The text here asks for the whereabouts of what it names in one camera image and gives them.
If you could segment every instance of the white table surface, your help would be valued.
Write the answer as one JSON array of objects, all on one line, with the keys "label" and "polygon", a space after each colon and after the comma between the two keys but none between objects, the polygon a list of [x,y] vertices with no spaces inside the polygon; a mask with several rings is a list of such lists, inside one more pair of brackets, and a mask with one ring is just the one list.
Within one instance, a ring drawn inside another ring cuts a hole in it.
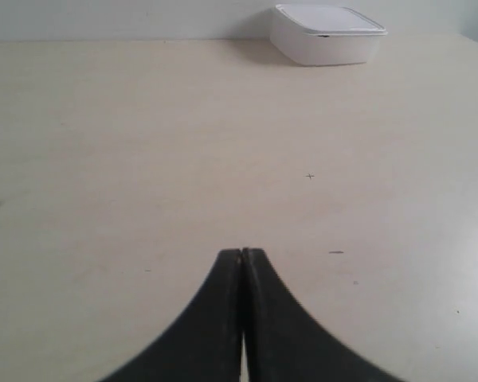
[{"label": "white table surface", "polygon": [[478,381],[478,44],[0,44],[0,382],[98,380],[244,246],[381,367]]}]

